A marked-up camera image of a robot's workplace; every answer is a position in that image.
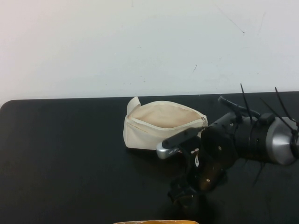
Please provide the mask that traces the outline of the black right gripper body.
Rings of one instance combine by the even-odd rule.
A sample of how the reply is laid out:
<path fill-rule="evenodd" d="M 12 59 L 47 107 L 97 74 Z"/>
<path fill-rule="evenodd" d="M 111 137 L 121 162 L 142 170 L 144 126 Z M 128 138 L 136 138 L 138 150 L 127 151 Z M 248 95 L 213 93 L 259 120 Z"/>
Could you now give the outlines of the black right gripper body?
<path fill-rule="evenodd" d="M 220 138 L 234 140 L 235 132 L 239 124 L 242 123 L 243 115 L 229 112 L 213 122 L 205 129 L 206 140 L 220 140 Z"/>

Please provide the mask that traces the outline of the amber translucent right gripper finger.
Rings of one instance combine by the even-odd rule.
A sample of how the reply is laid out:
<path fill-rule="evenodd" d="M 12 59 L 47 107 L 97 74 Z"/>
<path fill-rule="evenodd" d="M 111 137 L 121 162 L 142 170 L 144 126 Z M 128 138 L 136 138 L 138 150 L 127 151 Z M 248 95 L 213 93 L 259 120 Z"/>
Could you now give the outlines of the amber translucent right gripper finger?
<path fill-rule="evenodd" d="M 199 190 L 208 192 L 219 185 L 226 170 L 236 161 L 236 150 L 232 135 L 223 128 L 209 127 L 201 133 L 201 163 L 198 176 Z"/>

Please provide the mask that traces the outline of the amber translucent left gripper finger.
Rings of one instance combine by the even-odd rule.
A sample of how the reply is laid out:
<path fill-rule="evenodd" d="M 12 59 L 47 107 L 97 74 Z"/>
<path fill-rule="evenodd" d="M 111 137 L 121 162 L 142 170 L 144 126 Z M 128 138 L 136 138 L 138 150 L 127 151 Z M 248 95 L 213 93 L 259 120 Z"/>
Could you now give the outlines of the amber translucent left gripper finger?
<path fill-rule="evenodd" d="M 191 206 L 197 194 L 197 190 L 194 189 L 186 180 L 174 180 L 170 183 L 168 197 L 175 205 L 187 208 Z"/>

